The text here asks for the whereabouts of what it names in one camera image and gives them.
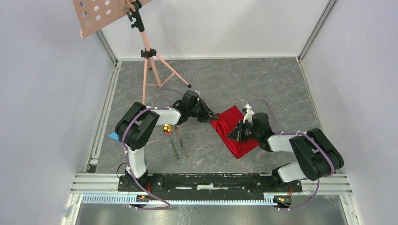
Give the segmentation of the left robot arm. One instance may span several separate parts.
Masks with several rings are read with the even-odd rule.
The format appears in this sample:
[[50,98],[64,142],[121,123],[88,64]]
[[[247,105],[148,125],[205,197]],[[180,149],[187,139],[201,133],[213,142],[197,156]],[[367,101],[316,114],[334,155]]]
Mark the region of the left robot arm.
[[147,186],[144,146],[155,127],[181,125],[189,118],[196,118],[200,123],[219,119],[199,94],[192,90],[186,91],[180,100],[167,107],[149,107],[135,102],[122,116],[115,127],[115,133],[124,148],[126,175],[130,178],[132,188],[142,191]]

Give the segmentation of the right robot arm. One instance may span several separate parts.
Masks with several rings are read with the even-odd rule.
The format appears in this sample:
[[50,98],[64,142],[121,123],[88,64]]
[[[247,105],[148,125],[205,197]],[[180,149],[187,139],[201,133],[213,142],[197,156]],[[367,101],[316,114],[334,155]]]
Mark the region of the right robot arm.
[[307,132],[276,133],[271,128],[268,115],[262,112],[239,120],[227,138],[237,142],[255,140],[265,151],[294,154],[294,162],[273,170],[271,186],[276,191],[284,191],[295,180],[316,181],[331,176],[344,166],[342,155],[319,128]]

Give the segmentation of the red cloth napkin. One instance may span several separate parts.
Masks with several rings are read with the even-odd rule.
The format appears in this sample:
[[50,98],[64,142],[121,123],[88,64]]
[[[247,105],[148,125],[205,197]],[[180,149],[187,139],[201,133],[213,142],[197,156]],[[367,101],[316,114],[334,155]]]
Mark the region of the red cloth napkin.
[[235,158],[239,159],[259,146],[255,139],[237,142],[227,138],[227,135],[236,128],[238,121],[244,118],[236,105],[216,115],[219,119],[211,121],[210,123]]

